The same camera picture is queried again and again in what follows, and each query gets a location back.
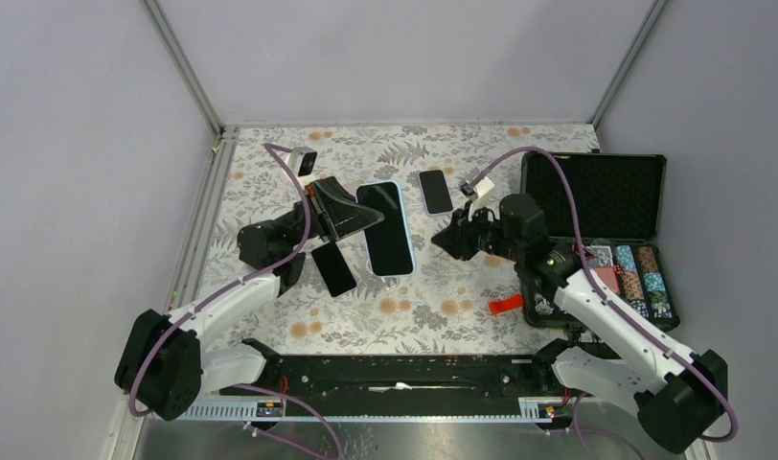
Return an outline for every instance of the blue phone case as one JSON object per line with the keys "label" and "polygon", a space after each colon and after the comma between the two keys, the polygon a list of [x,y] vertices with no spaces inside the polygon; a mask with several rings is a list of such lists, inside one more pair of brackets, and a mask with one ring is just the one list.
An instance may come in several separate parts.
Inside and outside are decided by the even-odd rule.
{"label": "blue phone case", "polygon": [[[403,229],[406,232],[406,244],[409,247],[409,255],[411,256],[411,259],[412,259],[412,271],[411,272],[403,273],[403,274],[400,274],[400,275],[384,275],[384,276],[381,276],[381,278],[389,278],[389,277],[398,277],[398,276],[408,276],[408,275],[411,275],[412,273],[414,273],[417,270],[417,261],[415,260],[415,257],[414,257],[414,247],[412,247],[412,238],[411,238],[411,234],[409,233],[409,221],[406,218],[406,203],[405,203],[405,201],[403,201],[403,189],[400,187],[398,182],[396,182],[394,180],[380,180],[378,182],[368,182],[368,183],[365,183],[365,184],[361,184],[355,190],[355,201],[358,200],[358,190],[361,187],[367,187],[367,186],[370,186],[370,185],[377,185],[377,184],[392,184],[392,185],[395,186],[395,188],[398,189],[398,197],[400,198],[400,209],[402,210],[402,212],[400,213],[400,216],[403,218]],[[368,241],[366,241],[366,245],[367,245],[366,257],[367,257],[367,260],[369,260],[369,269],[372,270],[372,260],[371,260],[370,255],[369,255],[369,242]]]}

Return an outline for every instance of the camera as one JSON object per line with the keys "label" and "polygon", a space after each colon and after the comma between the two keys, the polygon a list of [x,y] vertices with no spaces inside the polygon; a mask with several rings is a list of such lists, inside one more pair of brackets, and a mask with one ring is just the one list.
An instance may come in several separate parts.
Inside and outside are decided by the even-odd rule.
{"label": "camera", "polygon": [[312,173],[318,152],[310,147],[297,147],[287,155],[287,165],[297,177],[304,177]]}

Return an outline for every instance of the smartphone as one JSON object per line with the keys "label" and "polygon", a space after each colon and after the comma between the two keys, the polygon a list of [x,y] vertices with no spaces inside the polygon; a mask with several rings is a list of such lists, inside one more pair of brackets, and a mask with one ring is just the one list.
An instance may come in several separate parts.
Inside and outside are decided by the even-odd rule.
{"label": "smartphone", "polygon": [[383,222],[364,230],[372,272],[377,276],[400,276],[413,272],[412,245],[397,182],[361,185],[355,191],[355,199],[383,213]]}
{"label": "smartphone", "polygon": [[353,273],[335,241],[316,247],[310,251],[310,255],[318,266],[321,278],[332,297],[338,297],[344,292],[355,289],[357,283]]}
{"label": "smartphone", "polygon": [[430,216],[438,216],[454,210],[446,184],[446,175],[442,170],[420,171],[417,173],[417,180],[423,191],[425,211]]}

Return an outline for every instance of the table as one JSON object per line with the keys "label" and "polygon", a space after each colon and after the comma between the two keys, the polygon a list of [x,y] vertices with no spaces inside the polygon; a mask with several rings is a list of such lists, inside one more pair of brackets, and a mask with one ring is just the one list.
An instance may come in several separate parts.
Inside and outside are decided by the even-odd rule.
{"label": "table", "polygon": [[[273,304],[258,307],[212,348],[256,337],[282,354],[513,354],[532,353],[562,331],[528,326],[520,310],[493,316],[488,302],[518,291],[513,264],[477,254],[469,262],[451,259],[430,243],[449,217],[429,217],[417,172],[442,169],[454,206],[465,198],[457,187],[515,147],[591,151],[598,140],[591,125],[539,126],[329,126],[248,127],[240,132],[201,277],[205,296],[247,272],[238,260],[237,232],[244,225],[287,211],[296,189],[262,143],[316,149],[314,173],[334,175],[353,195],[358,185],[397,181],[403,193],[417,269],[384,280],[367,268],[362,234],[339,243],[358,281],[337,298],[327,293],[308,257],[296,286]],[[490,174],[496,184],[492,207],[518,191],[518,158]],[[320,244],[310,241],[306,250]]]}

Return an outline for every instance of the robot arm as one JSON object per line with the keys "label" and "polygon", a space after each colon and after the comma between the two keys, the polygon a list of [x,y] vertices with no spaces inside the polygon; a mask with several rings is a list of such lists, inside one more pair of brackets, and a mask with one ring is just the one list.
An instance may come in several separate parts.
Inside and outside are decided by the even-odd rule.
{"label": "robot arm", "polygon": [[[355,198],[334,177],[313,180],[310,173],[315,151],[278,150],[288,153],[287,163],[307,194],[309,238],[336,242],[383,221],[382,213],[355,203]],[[307,217],[303,208],[299,202],[278,218],[243,227],[237,234],[240,260],[259,270],[289,255],[305,231]],[[142,313],[127,338],[115,383],[130,392],[150,351],[160,347],[140,380],[136,398],[164,420],[173,420],[201,393],[257,381],[265,358],[253,345],[242,343],[218,352],[210,352],[209,347],[246,313],[270,303],[294,286],[304,261],[305,254],[300,253],[271,273],[247,281],[245,278],[250,275],[240,276],[237,283],[167,315],[154,310]],[[200,307],[208,304],[211,307],[205,310]],[[170,334],[165,342],[164,334]]]}
{"label": "robot arm", "polygon": [[[469,260],[482,250],[514,261],[525,307],[535,304],[536,294],[542,295],[579,319],[622,359],[622,363],[599,359],[558,339],[534,356],[544,376],[614,403],[634,415],[657,444],[683,452],[724,408],[670,352],[727,395],[724,360],[713,351],[698,356],[668,337],[591,272],[593,281],[607,294],[602,301],[576,251],[549,240],[544,213],[531,196],[505,196],[499,203],[499,216],[492,217],[486,208],[471,209],[468,203],[454,211],[450,225],[431,240],[455,259]],[[616,309],[669,351],[636,331]]]}

